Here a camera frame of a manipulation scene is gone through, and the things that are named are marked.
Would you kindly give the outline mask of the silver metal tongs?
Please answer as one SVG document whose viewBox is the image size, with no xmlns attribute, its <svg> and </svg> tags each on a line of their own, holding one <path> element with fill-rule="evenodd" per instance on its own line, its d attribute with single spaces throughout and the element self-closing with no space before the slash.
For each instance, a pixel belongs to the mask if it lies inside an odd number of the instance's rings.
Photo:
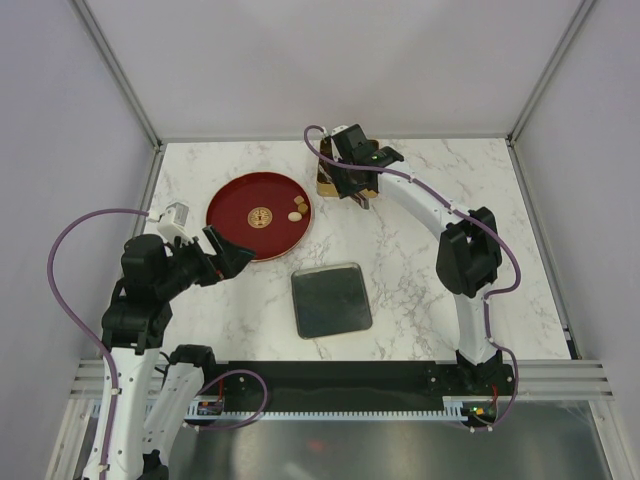
<svg viewBox="0 0 640 480">
<path fill-rule="evenodd" d="M 354 200 L 359 205 L 359 207 L 362 208 L 363 210 L 370 209 L 369 198 L 366 195 L 363 195 L 362 193 L 357 193 L 352 195 L 351 199 Z"/>
</svg>

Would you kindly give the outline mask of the silver tin lid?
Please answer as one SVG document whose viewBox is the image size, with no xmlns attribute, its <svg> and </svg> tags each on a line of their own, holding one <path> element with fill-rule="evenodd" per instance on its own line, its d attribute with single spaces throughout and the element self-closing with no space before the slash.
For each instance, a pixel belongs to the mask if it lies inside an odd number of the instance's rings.
<svg viewBox="0 0 640 480">
<path fill-rule="evenodd" d="M 302 269 L 291 277 L 298 335 L 306 340 L 372 327 L 361 267 L 355 262 Z"/>
</svg>

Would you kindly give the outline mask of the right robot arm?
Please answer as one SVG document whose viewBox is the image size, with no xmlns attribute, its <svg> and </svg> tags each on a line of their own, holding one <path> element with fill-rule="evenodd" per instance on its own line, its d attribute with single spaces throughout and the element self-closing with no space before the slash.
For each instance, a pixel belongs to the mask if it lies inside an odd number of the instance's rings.
<svg viewBox="0 0 640 480">
<path fill-rule="evenodd" d="M 436 274 L 454 297 L 459 326 L 457 382 L 466 393 L 482 393 L 502 362 L 487 321 L 490 288 L 502 264 L 494 214 L 457 206 L 420 180 L 402 154 L 378 146 L 359 125 L 325 133 L 319 159 L 339 197 L 386 196 L 438 240 Z"/>
</svg>

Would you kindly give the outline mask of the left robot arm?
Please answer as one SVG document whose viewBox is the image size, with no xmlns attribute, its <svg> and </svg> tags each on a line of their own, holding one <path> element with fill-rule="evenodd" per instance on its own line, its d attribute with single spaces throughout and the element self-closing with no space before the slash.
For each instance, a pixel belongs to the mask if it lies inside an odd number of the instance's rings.
<svg viewBox="0 0 640 480">
<path fill-rule="evenodd" d="M 85 479 L 166 479 L 168 460 L 187 409 L 197 394 L 219 380 L 211 348 L 181 345 L 170 356 L 154 406 L 147 405 L 171 301 L 193 285 L 206 287 L 236 277 L 254 251 L 224 239 L 213 227 L 197 239 L 165 242 L 155 234 L 129 240 L 121 257 L 122 278 L 102 318 L 104 391 Z"/>
</svg>

